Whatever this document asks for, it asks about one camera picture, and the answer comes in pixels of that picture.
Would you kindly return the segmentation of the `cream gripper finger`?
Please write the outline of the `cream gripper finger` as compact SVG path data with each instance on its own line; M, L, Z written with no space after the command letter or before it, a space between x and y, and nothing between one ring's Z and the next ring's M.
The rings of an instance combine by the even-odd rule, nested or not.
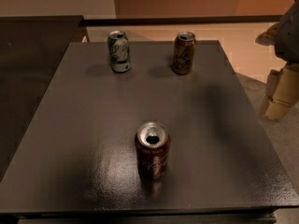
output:
M299 64L286 63L279 71L272 69L261 105L262 115L270 120L281 120L298 101Z
M263 46L275 46L276 45L276 35L278 31L278 24L275 23L269 27L266 31L259 34L255 42Z

